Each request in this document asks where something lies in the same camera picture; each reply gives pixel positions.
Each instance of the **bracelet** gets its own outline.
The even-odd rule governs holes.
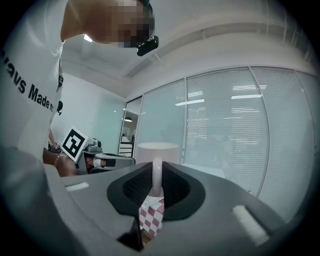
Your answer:
[[[56,159],[55,159],[55,161],[54,161],[54,167],[57,167],[57,164],[58,164],[58,161],[59,161],[60,157],[63,157],[63,156],[64,156],[63,154],[59,154],[59,155],[56,157]]]

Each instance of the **person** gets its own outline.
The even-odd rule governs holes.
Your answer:
[[[58,107],[57,107],[57,109],[56,109],[56,112],[59,113],[59,116],[60,116],[61,113],[62,113],[62,108],[63,108],[63,106],[64,106],[63,102],[62,102],[61,100],[59,100],[59,102],[58,102]],[[49,151],[51,151],[51,152],[53,152],[53,153],[58,153],[58,154],[59,154],[59,153],[61,152],[61,149],[60,149],[60,147],[57,145],[57,143],[56,143],[56,141],[55,141],[55,138],[54,138],[54,135],[53,135],[53,133],[52,133],[51,128],[49,129],[49,140],[50,140],[50,142],[51,142],[51,144],[52,144],[52,147],[51,147],[50,144],[48,145]]]
[[[73,162],[47,151],[63,88],[63,44],[86,34],[101,44],[139,45],[154,30],[151,10],[149,0],[35,2],[0,52],[0,146],[54,164],[62,176],[76,175]]]

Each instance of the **glass wall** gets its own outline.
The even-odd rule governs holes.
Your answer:
[[[144,94],[137,143],[178,144],[183,165],[238,184],[289,222],[320,176],[319,95],[316,77],[289,69],[199,74]]]
[[[117,154],[126,103],[108,95],[101,95],[92,122],[91,136],[101,141],[104,152]]]
[[[187,79],[186,164],[223,171],[226,179],[257,195],[266,170],[265,107],[248,68]]]
[[[180,80],[143,96],[138,124],[137,145],[146,142],[184,141],[185,81]]]

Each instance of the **white cylindrical cup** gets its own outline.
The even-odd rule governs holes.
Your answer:
[[[136,164],[152,162],[151,197],[163,197],[162,162],[179,164],[179,145],[166,142],[140,143],[136,147]]]
[[[179,145],[167,142],[140,143],[136,146],[134,158],[136,164],[153,162],[154,159],[179,164]]]

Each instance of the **black rubber pad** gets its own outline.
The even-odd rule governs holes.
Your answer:
[[[138,217],[139,208],[152,188],[152,162],[113,181],[107,197],[124,215]],[[164,221],[182,220],[194,214],[205,200],[203,185],[194,177],[162,163]]]

